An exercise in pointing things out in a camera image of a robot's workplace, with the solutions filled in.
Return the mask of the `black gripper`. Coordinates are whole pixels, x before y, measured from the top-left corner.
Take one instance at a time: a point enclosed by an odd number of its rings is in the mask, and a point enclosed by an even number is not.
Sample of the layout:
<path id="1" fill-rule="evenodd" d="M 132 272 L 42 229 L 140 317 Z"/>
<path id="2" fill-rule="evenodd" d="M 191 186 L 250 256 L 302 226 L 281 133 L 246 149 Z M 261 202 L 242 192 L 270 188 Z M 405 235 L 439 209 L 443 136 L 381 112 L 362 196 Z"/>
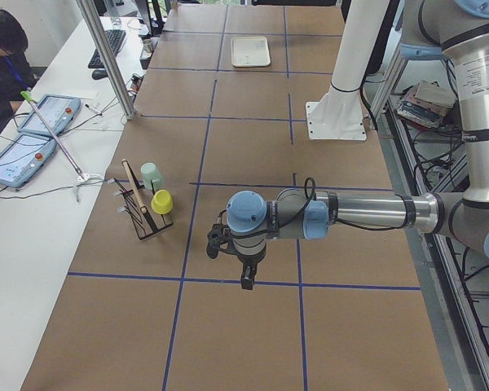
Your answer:
<path id="1" fill-rule="evenodd" d="M 242 272 L 240 278 L 241 288 L 244 290 L 253 290 L 254 278 L 257 273 L 258 262 L 255 258 L 239 258 L 242 264 Z"/>

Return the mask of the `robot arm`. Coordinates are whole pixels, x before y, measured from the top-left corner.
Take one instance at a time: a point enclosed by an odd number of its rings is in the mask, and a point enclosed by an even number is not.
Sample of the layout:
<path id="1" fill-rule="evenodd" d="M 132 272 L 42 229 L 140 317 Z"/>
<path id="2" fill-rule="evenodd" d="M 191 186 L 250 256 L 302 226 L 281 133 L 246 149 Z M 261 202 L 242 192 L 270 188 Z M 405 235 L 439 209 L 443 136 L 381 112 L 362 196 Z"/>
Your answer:
<path id="1" fill-rule="evenodd" d="M 335 223 L 368 231 L 415 227 L 440 234 L 489 259 L 489 1 L 408 1 L 403 55 L 454 63 L 469 187 L 461 192 L 354 195 L 285 189 L 266 201 L 253 191 L 233 195 L 208 235 L 207 253 L 236 256 L 241 286 L 251 289 L 270 239 L 321 239 Z"/>

